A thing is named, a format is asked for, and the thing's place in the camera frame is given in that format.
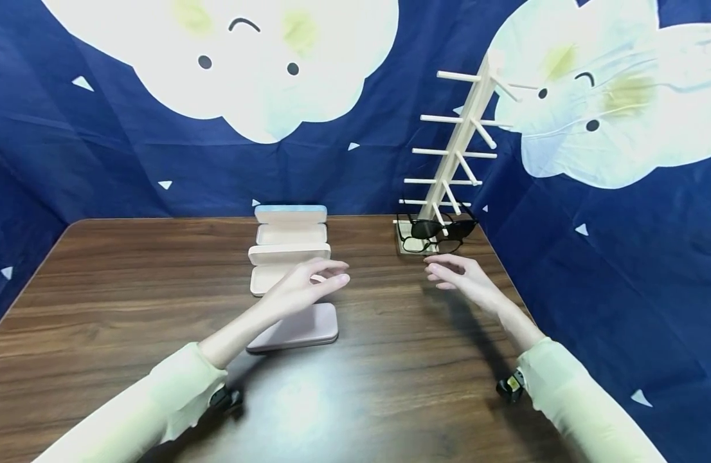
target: sleeve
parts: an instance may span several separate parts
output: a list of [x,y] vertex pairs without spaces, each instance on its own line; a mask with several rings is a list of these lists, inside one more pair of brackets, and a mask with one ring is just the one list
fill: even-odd
[[50,446],[35,463],[136,462],[156,444],[193,427],[224,386],[195,343],[154,367]]
[[588,462],[665,462],[641,428],[566,347],[545,338],[518,359],[533,402]]

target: blue fabric backdrop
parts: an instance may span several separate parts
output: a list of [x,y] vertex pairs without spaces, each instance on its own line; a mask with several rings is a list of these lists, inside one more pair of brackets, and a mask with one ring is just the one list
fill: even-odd
[[[444,146],[452,129],[420,113],[450,115],[469,88],[435,72],[476,72],[521,3],[401,1],[396,43],[352,111],[255,145],[221,119],[162,106],[132,68],[73,38],[42,1],[1,1],[0,316],[80,219],[251,215],[254,199],[393,213],[401,180],[432,177],[439,161],[410,148]],[[707,23],[711,0],[660,1],[660,18]],[[711,460],[711,159],[600,190],[529,176],[520,137],[490,131],[499,157],[473,160],[485,185],[458,196],[474,202],[536,321],[669,461]],[[575,231],[583,224],[588,235]],[[630,399],[637,390],[652,408]]]

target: black wristband device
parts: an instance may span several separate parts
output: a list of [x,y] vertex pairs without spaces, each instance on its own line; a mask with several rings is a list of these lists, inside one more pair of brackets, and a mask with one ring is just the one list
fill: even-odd
[[510,378],[501,379],[497,383],[497,394],[501,395],[508,404],[514,404],[520,400],[525,390],[525,378],[520,370],[515,370]]

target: dark wood tabletop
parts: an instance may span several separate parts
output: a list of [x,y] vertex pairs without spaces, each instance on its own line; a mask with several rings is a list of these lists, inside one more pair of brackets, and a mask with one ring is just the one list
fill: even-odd
[[[255,299],[254,219],[72,225],[0,324],[0,462],[28,462],[79,420]],[[243,354],[242,413],[209,414],[146,462],[567,462],[530,400],[495,392],[516,353],[495,323],[396,252],[390,216],[331,217],[332,345]],[[521,299],[481,230],[461,254]]]

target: sunglasses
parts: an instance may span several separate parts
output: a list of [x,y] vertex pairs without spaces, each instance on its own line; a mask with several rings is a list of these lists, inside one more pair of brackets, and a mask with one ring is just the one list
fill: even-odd
[[[440,253],[452,253],[461,247],[464,238],[473,232],[478,221],[463,203],[459,203],[459,205],[471,217],[471,220],[454,221],[450,215],[443,213],[450,220],[443,225],[438,220],[414,219],[412,215],[406,213],[405,215],[411,224],[409,236],[403,236],[401,228],[397,227],[404,250],[409,253],[423,253],[434,246]],[[401,223],[400,214],[397,214],[397,220]]]

